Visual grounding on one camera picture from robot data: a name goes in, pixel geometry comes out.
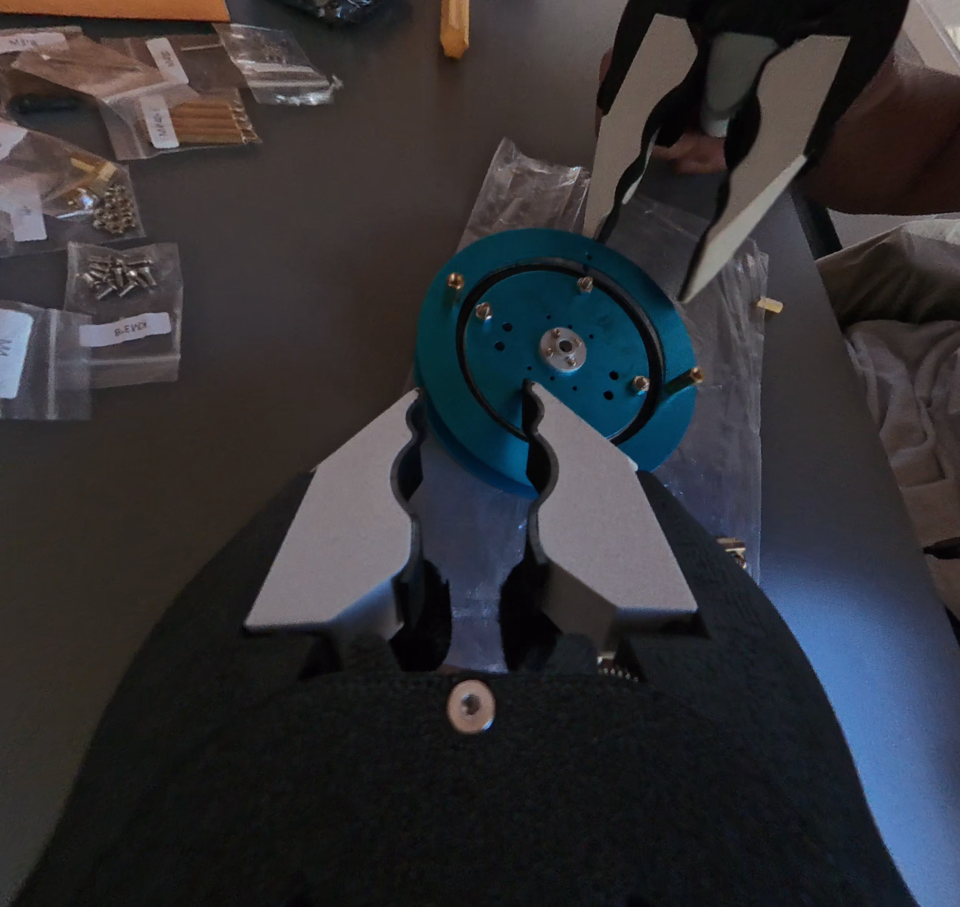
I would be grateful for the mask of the blue round turntable assembly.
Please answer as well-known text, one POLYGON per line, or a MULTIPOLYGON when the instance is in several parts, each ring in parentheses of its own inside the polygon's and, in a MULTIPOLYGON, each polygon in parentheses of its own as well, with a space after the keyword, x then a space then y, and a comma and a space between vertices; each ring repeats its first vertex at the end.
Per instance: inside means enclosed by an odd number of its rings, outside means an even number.
POLYGON ((461 249, 418 316, 414 382, 434 420, 475 467, 532 499, 522 427, 525 381, 543 385, 644 471, 690 427, 698 386, 665 391, 697 366, 687 327, 626 256, 580 234, 526 228, 461 249), (445 305, 449 274, 465 281, 445 305))

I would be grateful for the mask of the person's right forearm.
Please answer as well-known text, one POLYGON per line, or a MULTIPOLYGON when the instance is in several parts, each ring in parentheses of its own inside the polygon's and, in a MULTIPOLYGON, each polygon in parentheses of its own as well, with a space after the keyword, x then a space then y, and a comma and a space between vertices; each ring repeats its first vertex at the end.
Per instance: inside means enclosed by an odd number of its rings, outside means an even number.
POLYGON ((889 54, 799 185, 844 214, 957 213, 958 76, 889 54))

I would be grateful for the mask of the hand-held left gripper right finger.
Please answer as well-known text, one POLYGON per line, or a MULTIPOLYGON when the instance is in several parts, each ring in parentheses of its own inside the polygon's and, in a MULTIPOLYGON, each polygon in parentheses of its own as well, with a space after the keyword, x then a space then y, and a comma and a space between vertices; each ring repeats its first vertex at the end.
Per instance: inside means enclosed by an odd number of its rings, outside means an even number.
POLYGON ((544 663, 561 636, 614 656, 635 635, 696 633, 698 603, 630 457, 540 383, 524 382, 521 406, 534 502, 500 593, 508 670, 544 663))

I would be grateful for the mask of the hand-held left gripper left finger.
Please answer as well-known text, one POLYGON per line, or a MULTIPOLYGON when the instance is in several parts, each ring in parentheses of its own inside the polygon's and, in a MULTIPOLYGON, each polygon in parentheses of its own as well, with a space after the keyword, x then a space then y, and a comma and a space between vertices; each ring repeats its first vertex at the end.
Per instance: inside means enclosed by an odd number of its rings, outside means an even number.
POLYGON ((450 589, 426 558, 412 503, 424 480, 426 397, 414 388, 322 460, 246 614, 251 634, 324 637, 345 655, 385 641, 401 669, 435 671, 450 589))

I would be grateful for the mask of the clear plastic bag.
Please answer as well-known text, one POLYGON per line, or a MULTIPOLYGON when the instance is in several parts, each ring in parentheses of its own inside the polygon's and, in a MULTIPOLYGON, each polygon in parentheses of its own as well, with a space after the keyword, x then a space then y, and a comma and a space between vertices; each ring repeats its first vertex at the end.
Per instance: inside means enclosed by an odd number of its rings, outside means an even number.
MULTIPOLYGON (((550 164, 501 140, 463 230, 459 250, 508 229, 573 229, 582 220, 590 173, 550 164)), ((674 298, 680 268, 706 222, 653 195, 637 194, 620 215, 611 246, 674 298)), ((745 241, 713 283, 678 309, 696 360, 705 365, 692 422, 654 470, 711 534, 743 541, 747 571, 760 575, 762 531, 762 363, 769 258, 745 241)), ((424 484, 415 502, 424 550, 448 583, 452 670, 507 670, 499 628, 500 589, 522 559, 531 499, 470 463, 430 420, 422 448, 424 484)))

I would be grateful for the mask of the grey desk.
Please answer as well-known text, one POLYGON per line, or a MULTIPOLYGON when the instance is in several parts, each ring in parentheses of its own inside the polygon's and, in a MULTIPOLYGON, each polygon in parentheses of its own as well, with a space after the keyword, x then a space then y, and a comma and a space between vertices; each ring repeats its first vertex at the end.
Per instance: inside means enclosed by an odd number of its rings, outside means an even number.
MULTIPOLYGON (((147 239, 184 277, 174 384, 97 391, 80 422, 2 422, 2 904, 173 598, 287 481, 402 393, 430 280, 503 136, 594 156, 598 65, 626 0, 439 0, 327 27, 273 0, 332 104, 252 104, 262 143, 136 164, 147 239)), ((766 327, 761 586, 846 734, 921 905, 958 905, 958 644, 789 199, 756 235, 766 327)))

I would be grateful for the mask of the yellow plastic tool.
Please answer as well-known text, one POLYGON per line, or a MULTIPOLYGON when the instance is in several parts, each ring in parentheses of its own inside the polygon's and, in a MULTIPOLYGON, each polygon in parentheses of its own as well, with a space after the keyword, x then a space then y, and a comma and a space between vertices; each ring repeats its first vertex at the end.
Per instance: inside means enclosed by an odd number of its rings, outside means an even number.
POLYGON ((438 41, 443 55, 462 60, 470 48, 470 0, 440 0, 438 41))

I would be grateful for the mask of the pile of small hardware bags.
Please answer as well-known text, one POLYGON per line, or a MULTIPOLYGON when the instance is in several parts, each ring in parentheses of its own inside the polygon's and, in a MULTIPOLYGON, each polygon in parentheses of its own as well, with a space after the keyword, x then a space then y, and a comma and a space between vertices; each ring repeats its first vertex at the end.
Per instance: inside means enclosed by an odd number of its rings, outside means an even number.
POLYGON ((184 279, 173 242, 145 237, 127 161, 251 148, 241 90, 318 107, 340 83, 293 33, 93 40, 76 25, 2 31, 2 259, 66 252, 63 306, 1 305, 3 421, 85 421, 100 389, 174 383, 184 279))

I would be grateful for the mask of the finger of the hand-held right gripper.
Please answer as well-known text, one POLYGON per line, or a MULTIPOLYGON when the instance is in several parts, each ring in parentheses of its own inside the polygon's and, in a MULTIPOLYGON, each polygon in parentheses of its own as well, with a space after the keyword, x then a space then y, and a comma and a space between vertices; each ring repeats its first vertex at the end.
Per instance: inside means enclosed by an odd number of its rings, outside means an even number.
POLYGON ((583 232, 609 241, 644 180, 658 139, 674 140, 701 91, 702 17, 623 14, 597 94, 597 142, 583 232))
POLYGON ((807 162, 808 144, 846 54, 846 36, 811 35, 774 53, 751 97, 759 119, 743 159, 728 160, 714 218, 689 263, 679 300, 693 301, 737 253, 807 162))

